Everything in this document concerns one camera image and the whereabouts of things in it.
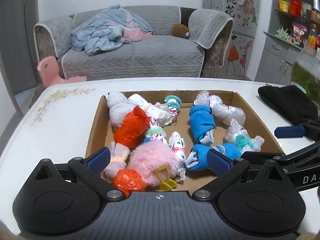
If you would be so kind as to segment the blue sock black-pink trim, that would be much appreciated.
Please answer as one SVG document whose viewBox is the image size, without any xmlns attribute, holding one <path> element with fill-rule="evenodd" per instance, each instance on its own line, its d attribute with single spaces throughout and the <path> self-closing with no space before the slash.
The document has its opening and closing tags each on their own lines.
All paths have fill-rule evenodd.
<svg viewBox="0 0 320 240">
<path fill-rule="evenodd" d="M 230 143 L 216 146 L 197 144 L 191 149 L 185 165 L 190 171 L 211 170 L 220 176 L 232 168 L 234 160 L 240 158 L 241 155 L 240 150 Z"/>
</svg>

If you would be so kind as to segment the lilac fuzzy sock bundle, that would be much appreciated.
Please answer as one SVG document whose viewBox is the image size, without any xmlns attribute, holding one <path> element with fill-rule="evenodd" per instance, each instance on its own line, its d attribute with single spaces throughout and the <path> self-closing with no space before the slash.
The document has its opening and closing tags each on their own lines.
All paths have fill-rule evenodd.
<svg viewBox="0 0 320 240">
<path fill-rule="evenodd" d="M 126 161 L 130 154 L 130 149 L 115 141 L 110 142 L 108 149 L 110 150 L 110 163 L 103 170 L 106 180 L 112 182 L 118 171 L 126 168 Z"/>
</svg>

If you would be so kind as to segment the blue knit sock roll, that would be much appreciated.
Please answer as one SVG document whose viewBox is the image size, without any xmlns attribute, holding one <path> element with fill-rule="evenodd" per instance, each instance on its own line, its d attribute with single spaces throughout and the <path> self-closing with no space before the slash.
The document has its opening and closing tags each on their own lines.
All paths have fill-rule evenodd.
<svg viewBox="0 0 320 240">
<path fill-rule="evenodd" d="M 216 123 L 209 106 L 196 105 L 191 107 L 189 124 L 197 144 L 209 146 L 214 142 Z"/>
</svg>

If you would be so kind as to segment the orange plastic bag bundle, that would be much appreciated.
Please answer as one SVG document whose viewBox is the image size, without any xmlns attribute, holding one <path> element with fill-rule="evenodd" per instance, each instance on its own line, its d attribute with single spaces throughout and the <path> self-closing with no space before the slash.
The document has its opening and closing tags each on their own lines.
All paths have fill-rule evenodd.
<svg viewBox="0 0 320 240">
<path fill-rule="evenodd" d="M 146 113 L 139 106 L 135 106 L 114 133 L 115 143 L 130 149 L 135 148 L 138 145 L 138 138 L 148 129 L 149 123 L 150 118 Z"/>
</svg>

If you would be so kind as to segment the white plastic bag bundle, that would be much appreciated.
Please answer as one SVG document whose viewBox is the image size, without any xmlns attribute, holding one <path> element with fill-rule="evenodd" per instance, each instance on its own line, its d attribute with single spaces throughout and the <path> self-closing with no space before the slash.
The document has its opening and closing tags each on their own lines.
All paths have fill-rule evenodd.
<svg viewBox="0 0 320 240">
<path fill-rule="evenodd" d="M 243 126 L 246 121 L 246 115 L 242 108 L 216 103 L 212 105 L 211 109 L 213 116 L 217 117 L 227 126 L 231 125 L 232 118 L 234 118 L 241 126 Z"/>
</svg>

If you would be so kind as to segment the black cloth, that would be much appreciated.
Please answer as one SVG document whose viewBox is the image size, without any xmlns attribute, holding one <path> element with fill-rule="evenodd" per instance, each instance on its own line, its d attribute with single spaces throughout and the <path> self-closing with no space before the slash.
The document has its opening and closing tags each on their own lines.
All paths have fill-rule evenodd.
<svg viewBox="0 0 320 240">
<path fill-rule="evenodd" d="M 296 86 L 258 88 L 261 100 L 293 125 L 318 121 L 316 105 Z"/>
</svg>

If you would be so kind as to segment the glass fish bowl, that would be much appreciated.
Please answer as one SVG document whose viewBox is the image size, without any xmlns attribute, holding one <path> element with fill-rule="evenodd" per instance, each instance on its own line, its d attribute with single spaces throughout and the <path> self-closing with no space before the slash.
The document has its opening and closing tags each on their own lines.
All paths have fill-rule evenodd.
<svg viewBox="0 0 320 240">
<path fill-rule="evenodd" d="M 319 50 L 305 46 L 292 67 L 291 84 L 319 105 Z"/>
</svg>

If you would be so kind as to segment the brown cardboard tray box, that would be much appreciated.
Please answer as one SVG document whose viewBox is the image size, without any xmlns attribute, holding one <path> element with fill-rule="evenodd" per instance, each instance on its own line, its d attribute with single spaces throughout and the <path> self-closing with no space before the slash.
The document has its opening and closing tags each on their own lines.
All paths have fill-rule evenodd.
<svg viewBox="0 0 320 240">
<path fill-rule="evenodd" d="M 182 107 L 178 114 L 177 121 L 169 126 L 164 127 L 164 130 L 166 131 L 167 136 L 170 136 L 174 131 L 178 131 L 181 137 L 185 139 L 186 154 L 188 154 L 191 147 L 195 144 L 193 134 L 189 126 L 189 108 L 193 106 L 193 100 L 198 94 L 198 91 L 139 91 L 138 94 L 150 103 L 163 103 L 164 98 L 168 95 L 178 96 L 182 100 Z M 263 121 L 259 118 L 255 111 L 253 111 L 250 105 L 241 97 L 240 94 L 224 90 L 211 90 L 210 94 L 218 95 L 224 103 L 231 106 L 240 107 L 244 110 L 246 115 L 244 128 L 247 130 L 249 136 L 253 138 L 259 135 L 265 139 L 265 142 L 261 147 L 262 152 L 283 154 L 283 150 L 273 137 L 272 133 L 267 129 Z M 106 96 L 103 95 L 100 98 L 97 111 L 93 119 L 93 125 L 89 134 L 85 156 L 89 157 L 102 147 L 108 146 L 109 143 L 113 141 L 113 135 L 114 129 L 110 124 L 107 99 Z M 190 172 L 187 174 L 185 181 L 182 184 L 178 184 L 174 190 L 189 191 L 189 193 L 193 193 L 199 187 L 202 187 L 215 178 L 216 174 L 210 170 Z"/>
</svg>

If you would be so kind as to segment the pink fluffy bird toy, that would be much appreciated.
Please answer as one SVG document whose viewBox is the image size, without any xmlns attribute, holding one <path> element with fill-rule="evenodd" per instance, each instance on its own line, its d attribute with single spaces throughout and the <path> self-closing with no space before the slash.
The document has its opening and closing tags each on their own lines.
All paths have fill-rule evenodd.
<svg viewBox="0 0 320 240">
<path fill-rule="evenodd" d="M 175 153 L 160 140 L 139 145 L 132 153 L 127 167 L 135 170 L 149 188 L 171 191 L 178 184 L 178 161 Z"/>
</svg>

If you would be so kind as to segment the green pink patterned sock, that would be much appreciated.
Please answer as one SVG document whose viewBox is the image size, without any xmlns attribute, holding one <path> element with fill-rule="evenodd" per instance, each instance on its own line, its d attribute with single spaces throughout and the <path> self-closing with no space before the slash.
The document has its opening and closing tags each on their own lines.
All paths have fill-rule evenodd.
<svg viewBox="0 0 320 240">
<path fill-rule="evenodd" d="M 144 133 L 144 142 L 152 141 L 152 140 L 160 140 L 161 142 L 168 144 L 166 140 L 166 132 L 162 127 L 155 126 L 152 128 L 149 128 L 145 133 Z"/>
</svg>

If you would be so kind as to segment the grey cabinet with shelves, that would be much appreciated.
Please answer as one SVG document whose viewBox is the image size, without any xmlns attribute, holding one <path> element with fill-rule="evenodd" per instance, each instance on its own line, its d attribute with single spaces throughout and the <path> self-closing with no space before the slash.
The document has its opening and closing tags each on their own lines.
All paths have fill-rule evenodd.
<svg viewBox="0 0 320 240">
<path fill-rule="evenodd" d="M 259 82 L 290 85 L 293 65 L 312 27 L 319 29 L 319 0 L 262 0 L 265 43 L 255 76 Z"/>
</svg>

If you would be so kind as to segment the white rolled sock bundle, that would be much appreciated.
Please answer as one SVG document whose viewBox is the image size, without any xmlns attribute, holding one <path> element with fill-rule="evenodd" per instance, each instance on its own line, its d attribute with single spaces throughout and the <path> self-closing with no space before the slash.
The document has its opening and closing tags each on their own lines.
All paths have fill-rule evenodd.
<svg viewBox="0 0 320 240">
<path fill-rule="evenodd" d="M 169 107 L 153 105 L 147 102 L 139 94 L 133 94 L 128 98 L 130 103 L 138 105 L 150 118 L 150 127 L 164 127 L 172 123 L 172 116 Z"/>
</svg>

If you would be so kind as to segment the grey sofa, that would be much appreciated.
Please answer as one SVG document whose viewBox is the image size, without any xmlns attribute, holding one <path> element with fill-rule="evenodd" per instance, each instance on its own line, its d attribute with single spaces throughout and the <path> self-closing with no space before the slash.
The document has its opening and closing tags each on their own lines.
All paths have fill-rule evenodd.
<svg viewBox="0 0 320 240">
<path fill-rule="evenodd" d="M 71 32 L 104 10 L 81 12 L 41 21 L 34 25 L 37 59 L 54 56 L 59 74 L 68 79 L 87 80 L 130 77 L 202 77 L 225 61 L 234 21 L 213 9 L 193 9 L 168 5 L 134 5 L 124 9 L 140 16 L 153 28 L 150 38 L 124 44 L 93 56 L 71 47 Z M 171 35 L 175 24 L 186 25 L 189 38 Z"/>
</svg>

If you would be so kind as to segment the brown plush toy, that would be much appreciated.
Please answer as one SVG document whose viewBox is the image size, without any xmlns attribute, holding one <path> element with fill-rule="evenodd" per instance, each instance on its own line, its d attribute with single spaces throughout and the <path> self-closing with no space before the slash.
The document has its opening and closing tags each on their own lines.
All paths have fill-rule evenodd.
<svg viewBox="0 0 320 240">
<path fill-rule="evenodd" d="M 186 25 L 175 24 L 171 30 L 171 35 L 180 38 L 189 38 L 190 33 Z"/>
</svg>

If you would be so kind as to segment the decorated grey refrigerator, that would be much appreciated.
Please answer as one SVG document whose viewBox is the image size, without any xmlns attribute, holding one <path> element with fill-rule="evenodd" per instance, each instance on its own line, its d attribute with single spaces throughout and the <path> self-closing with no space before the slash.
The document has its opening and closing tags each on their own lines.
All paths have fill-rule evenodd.
<svg viewBox="0 0 320 240">
<path fill-rule="evenodd" d="M 223 11 L 234 20 L 225 64 L 219 68 L 218 77 L 245 79 L 258 25 L 259 5 L 260 0 L 203 0 L 204 9 Z"/>
</svg>

